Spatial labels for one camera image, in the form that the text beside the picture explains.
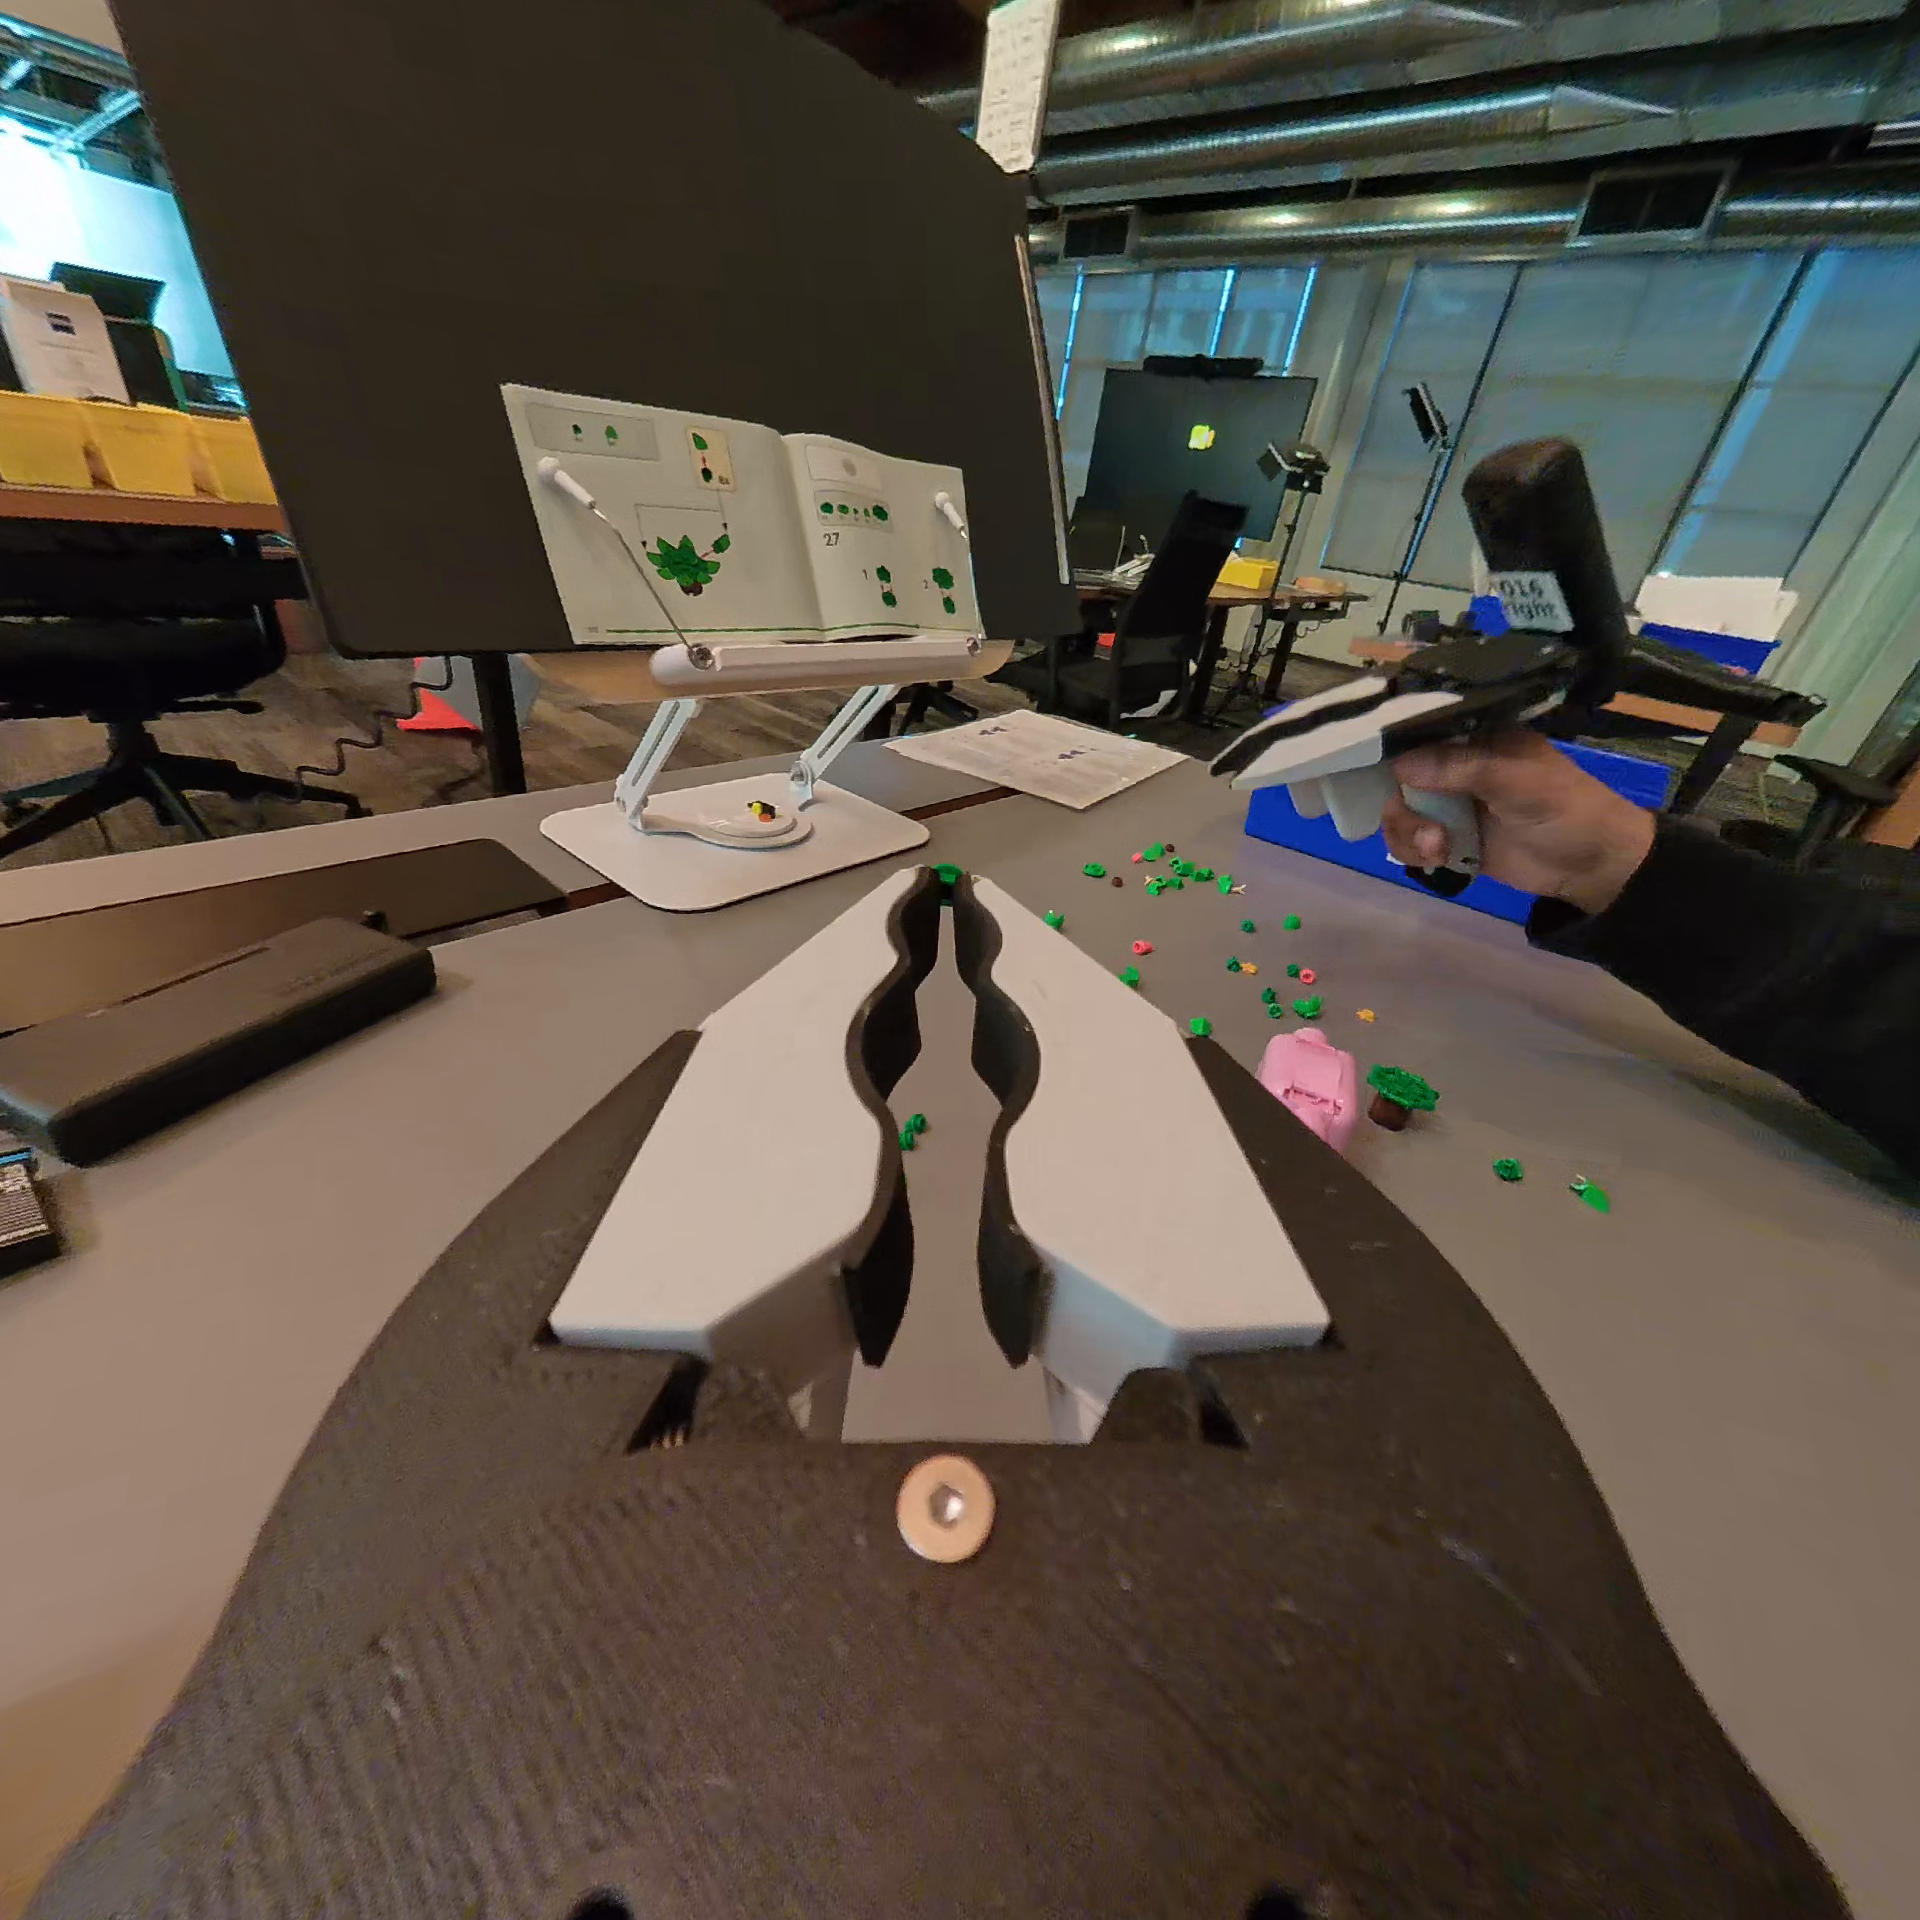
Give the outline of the person's right hand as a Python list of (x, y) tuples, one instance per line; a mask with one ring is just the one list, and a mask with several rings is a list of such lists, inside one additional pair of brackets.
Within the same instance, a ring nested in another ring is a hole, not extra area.
[(1533, 731), (1419, 746), (1399, 757), (1395, 774), (1402, 793), (1386, 804), (1382, 833), (1407, 868), (1452, 854), (1450, 831), (1409, 806), (1414, 792), (1473, 804), (1485, 876), (1587, 919), (1618, 899), (1654, 847), (1657, 814)]

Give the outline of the white hanging paper sheet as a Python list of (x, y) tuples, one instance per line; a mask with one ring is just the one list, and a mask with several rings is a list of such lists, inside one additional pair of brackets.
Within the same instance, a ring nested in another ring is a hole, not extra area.
[(985, 15), (974, 143), (1007, 175), (1030, 175), (1043, 143), (1046, 102), (1063, 2), (997, 2)]

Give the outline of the black long case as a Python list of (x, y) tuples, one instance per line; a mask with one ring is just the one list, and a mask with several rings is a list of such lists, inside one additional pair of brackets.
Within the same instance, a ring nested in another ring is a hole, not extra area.
[(435, 951), (322, 919), (93, 1012), (9, 1034), (2, 1122), (102, 1164), (438, 992)]

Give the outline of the white book stand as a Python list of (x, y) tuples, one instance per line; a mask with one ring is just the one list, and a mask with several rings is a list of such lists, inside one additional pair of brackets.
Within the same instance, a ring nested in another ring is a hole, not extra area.
[[(612, 800), (556, 813), (540, 831), (643, 903), (692, 915), (922, 845), (925, 829), (873, 802), (851, 800), (830, 786), (827, 771), (899, 692), (978, 677), (989, 642), (985, 634), (938, 634), (681, 639), (641, 650), (659, 702)], [(659, 788), (668, 758), (704, 708), (774, 692), (837, 692), (844, 700), (782, 774), (708, 774), (697, 786)]]

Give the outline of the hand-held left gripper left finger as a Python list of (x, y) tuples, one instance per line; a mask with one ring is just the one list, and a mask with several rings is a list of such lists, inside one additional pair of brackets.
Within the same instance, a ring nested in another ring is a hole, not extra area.
[(911, 1290), (889, 1094), (940, 943), (941, 878), (899, 870), (701, 1024), (549, 1316), (560, 1342), (753, 1372), (809, 1437), (844, 1436)]

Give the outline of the blue storage bin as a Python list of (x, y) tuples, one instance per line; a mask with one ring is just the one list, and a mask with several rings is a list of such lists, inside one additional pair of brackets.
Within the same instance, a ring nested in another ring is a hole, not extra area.
[[(1507, 618), (1500, 602), (1500, 594), (1481, 592), (1470, 600), (1460, 625), (1467, 631), (1497, 635), (1507, 630)], [(1669, 646), (1676, 646), (1683, 653), (1697, 655), (1708, 658), (1718, 667), (1733, 668), (1743, 676), (1760, 676), (1767, 660), (1778, 650), (1776, 639), (1749, 638), (1727, 631), (1697, 630), (1676, 625), (1669, 622), (1642, 619), (1634, 630), (1640, 639), (1658, 639)]]
[(1380, 831), (1364, 839), (1361, 870), (1400, 876), (1441, 867), (1450, 831), (1405, 798), (1419, 789), (1465, 800), (1481, 878), (1525, 895), (1525, 936), (1540, 948), (1596, 936), (1600, 924), (1657, 927), (1672, 886), (1657, 817), (1599, 781), (1533, 731), (1407, 749), (1388, 771)]

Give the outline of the black flat desk panel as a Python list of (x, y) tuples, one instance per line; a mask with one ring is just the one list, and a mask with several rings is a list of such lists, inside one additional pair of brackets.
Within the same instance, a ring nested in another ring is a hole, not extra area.
[(470, 839), (6, 924), (2, 1031), (97, 1012), (322, 919), (426, 943), (565, 905), (516, 852)]

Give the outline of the studio light stand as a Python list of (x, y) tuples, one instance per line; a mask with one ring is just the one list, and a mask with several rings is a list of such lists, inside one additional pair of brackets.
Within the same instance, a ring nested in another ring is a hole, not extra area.
[(1254, 630), (1254, 662), (1257, 664), (1260, 658), (1266, 658), (1260, 700), (1264, 707), (1271, 707), (1280, 700), (1280, 684), (1300, 625), (1309, 618), (1332, 618), (1332, 602), (1343, 600), (1347, 589), (1317, 573), (1312, 573), (1307, 584), (1300, 584), (1293, 570), (1293, 552), (1303, 531), (1307, 506), (1326, 491), (1330, 460), (1317, 447), (1295, 440), (1293, 445), (1267, 445), (1257, 463), (1264, 474), (1280, 480), (1282, 506), (1280, 587), (1266, 596)]
[(1419, 559), (1428, 525), (1436, 513), (1438, 499), (1452, 468), (1455, 435), (1449, 416), (1443, 411), (1425, 381), (1405, 388), (1405, 401), (1414, 420), (1416, 435), (1428, 451), (1428, 478), (1405, 541), (1405, 552), (1396, 570), (1396, 580), (1405, 586)]

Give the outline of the black monitor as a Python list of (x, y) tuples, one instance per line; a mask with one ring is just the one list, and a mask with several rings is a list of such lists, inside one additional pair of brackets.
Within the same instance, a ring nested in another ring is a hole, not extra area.
[(1156, 548), (1194, 493), (1245, 508), (1243, 541), (1270, 541), (1282, 453), (1307, 438), (1317, 391), (1316, 376), (1261, 372), (1257, 359), (1156, 358), (1106, 372), (1071, 529), (1094, 523), (1126, 552)]

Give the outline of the black flat remote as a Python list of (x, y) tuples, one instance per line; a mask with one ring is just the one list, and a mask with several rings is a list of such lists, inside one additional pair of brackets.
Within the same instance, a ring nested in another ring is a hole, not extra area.
[(53, 1198), (36, 1151), (2, 1140), (2, 1282), (13, 1282), (65, 1253)]

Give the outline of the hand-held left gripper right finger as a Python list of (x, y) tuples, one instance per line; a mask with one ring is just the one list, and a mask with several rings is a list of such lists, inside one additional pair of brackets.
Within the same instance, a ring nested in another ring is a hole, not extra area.
[(951, 934), (997, 1104), (982, 1304), (1052, 1439), (1092, 1442), (1142, 1372), (1321, 1345), (1332, 1311), (1206, 1075), (1233, 1059), (985, 876), (954, 882)]

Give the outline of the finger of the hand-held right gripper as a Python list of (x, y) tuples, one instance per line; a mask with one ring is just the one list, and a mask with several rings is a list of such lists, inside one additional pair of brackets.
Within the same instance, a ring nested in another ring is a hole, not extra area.
[(1251, 754), (1386, 754), (1386, 735), (1423, 714), (1423, 694), (1364, 680), (1309, 696), (1251, 730)]
[(1217, 753), (1210, 772), (1247, 792), (1309, 781), (1352, 786), (1366, 780), (1391, 798), (1400, 792), (1378, 718), (1264, 718)]

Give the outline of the pink brick-built toy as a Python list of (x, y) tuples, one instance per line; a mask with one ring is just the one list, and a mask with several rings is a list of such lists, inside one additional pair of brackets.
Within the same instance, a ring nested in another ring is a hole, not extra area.
[(1348, 1151), (1361, 1113), (1358, 1059), (1326, 1031), (1306, 1024), (1271, 1037), (1257, 1081), (1307, 1131), (1334, 1151)]

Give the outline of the printed paper sheet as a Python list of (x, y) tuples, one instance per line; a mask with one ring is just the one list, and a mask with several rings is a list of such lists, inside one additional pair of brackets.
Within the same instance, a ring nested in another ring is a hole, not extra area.
[(1074, 813), (1186, 767), (1188, 754), (1030, 711), (892, 737), (906, 758)]

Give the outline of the person's right forearm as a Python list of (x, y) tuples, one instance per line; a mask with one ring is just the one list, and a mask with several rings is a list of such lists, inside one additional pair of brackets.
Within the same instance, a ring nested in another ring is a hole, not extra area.
[(1803, 872), (1660, 827), (1605, 909), (1537, 899), (1524, 930), (1773, 1075), (1916, 1176), (1916, 876)]

